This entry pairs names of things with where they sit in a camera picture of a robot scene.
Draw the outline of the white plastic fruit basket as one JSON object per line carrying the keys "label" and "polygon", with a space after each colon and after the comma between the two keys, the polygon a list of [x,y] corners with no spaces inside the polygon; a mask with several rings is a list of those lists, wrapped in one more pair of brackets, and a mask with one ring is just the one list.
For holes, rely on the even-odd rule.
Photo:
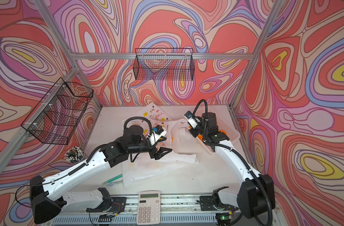
{"label": "white plastic fruit basket", "polygon": [[[202,106],[200,106],[197,112],[195,113],[195,115],[199,117],[202,117],[202,114],[205,112],[204,104],[201,105]],[[225,131],[236,150],[241,152],[242,145],[240,142],[240,133],[235,128],[234,122],[232,121],[230,113],[228,111],[228,107],[226,105],[209,105],[208,112],[215,113],[219,131]],[[214,152],[211,150],[210,147],[203,144],[202,140],[198,137],[196,137],[196,139],[201,148],[203,149],[203,153],[206,153],[208,155],[214,155]]]}

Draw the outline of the printed white plastic bag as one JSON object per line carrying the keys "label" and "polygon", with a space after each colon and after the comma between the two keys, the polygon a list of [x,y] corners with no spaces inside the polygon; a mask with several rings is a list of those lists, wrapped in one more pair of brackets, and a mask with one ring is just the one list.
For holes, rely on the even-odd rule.
{"label": "printed white plastic bag", "polygon": [[190,126],[186,119],[163,122],[167,131],[167,140],[160,144],[172,151],[162,157],[158,162],[177,165],[198,164],[200,160],[213,156],[213,153],[204,146],[198,137],[189,132]]}

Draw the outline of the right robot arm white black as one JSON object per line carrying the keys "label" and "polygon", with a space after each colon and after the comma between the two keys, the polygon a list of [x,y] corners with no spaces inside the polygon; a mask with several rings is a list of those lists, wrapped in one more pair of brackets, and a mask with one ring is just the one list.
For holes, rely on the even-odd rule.
{"label": "right robot arm white black", "polygon": [[274,182],[265,174],[262,175],[251,166],[235,149],[229,137],[219,130],[214,113],[204,113],[201,117],[193,113],[186,113],[193,137],[202,136],[203,143],[218,154],[230,167],[240,186],[234,191],[227,186],[215,189],[212,195],[212,204],[222,209],[233,206],[240,209],[246,218],[255,218],[261,225],[259,215],[267,213],[267,223],[273,223],[273,209],[275,208]]}

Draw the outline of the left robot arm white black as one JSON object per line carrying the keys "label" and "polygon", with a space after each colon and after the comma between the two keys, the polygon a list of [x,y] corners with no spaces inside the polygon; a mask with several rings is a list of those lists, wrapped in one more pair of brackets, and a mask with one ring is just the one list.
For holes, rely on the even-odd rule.
{"label": "left robot arm white black", "polygon": [[144,136],[141,126],[131,125],[115,141],[95,148],[88,159],[53,176],[32,178],[29,195],[34,223],[46,223],[63,211],[85,209],[88,213],[108,212],[113,207],[119,207],[116,213],[120,213],[123,207],[113,202],[105,187],[76,195],[71,194],[70,190],[128,160],[133,154],[148,153],[152,159],[161,159],[172,151],[170,148],[156,147],[159,142],[166,140],[166,135],[167,132],[160,125],[154,127],[148,136]]}

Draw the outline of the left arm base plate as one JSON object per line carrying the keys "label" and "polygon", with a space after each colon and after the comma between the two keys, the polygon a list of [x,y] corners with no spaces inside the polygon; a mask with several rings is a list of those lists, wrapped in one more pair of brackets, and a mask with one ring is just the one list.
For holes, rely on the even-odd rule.
{"label": "left arm base plate", "polygon": [[95,213],[95,212],[113,212],[113,213],[121,213],[124,212],[125,205],[126,205],[127,197],[117,197],[112,196],[106,201],[97,206],[96,208],[87,208],[86,212],[88,213]]}

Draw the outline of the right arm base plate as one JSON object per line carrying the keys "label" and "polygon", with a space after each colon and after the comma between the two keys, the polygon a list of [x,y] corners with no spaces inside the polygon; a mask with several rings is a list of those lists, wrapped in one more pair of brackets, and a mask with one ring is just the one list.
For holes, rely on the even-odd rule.
{"label": "right arm base plate", "polygon": [[202,195],[196,202],[202,211],[236,211],[231,205],[222,204],[214,195]]}

